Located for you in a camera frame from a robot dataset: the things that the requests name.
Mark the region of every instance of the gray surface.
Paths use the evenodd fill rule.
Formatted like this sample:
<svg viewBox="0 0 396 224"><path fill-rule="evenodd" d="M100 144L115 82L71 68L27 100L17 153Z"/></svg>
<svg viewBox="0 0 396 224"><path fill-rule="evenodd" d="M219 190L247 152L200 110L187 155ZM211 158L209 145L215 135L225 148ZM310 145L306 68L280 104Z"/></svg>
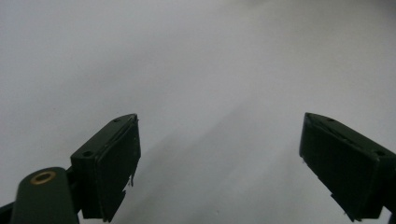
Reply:
<svg viewBox="0 0 396 224"><path fill-rule="evenodd" d="M137 113L142 160L113 223L350 223L298 156L303 115L394 149L395 6L2 1L0 204Z"/></svg>

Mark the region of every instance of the brass ring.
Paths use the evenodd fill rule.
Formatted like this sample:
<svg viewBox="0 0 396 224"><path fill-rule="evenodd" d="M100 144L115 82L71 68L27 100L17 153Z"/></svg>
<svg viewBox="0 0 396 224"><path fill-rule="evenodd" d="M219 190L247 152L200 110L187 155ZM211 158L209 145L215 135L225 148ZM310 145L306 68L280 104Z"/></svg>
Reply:
<svg viewBox="0 0 396 224"><path fill-rule="evenodd" d="M56 173L53 171L44 171L38 175L35 175L31 180L30 183L33 185L42 185L49 182L51 179L55 178Z"/></svg>

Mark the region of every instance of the white surface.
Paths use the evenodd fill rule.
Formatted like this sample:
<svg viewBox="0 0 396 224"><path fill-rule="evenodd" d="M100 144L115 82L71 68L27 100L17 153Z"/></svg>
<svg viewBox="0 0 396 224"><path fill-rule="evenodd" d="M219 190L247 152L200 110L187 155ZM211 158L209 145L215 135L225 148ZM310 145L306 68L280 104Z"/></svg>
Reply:
<svg viewBox="0 0 396 224"><path fill-rule="evenodd" d="M0 204L137 113L142 159L113 223L350 223L298 156L303 116L394 149L395 8L2 1Z"/></svg>

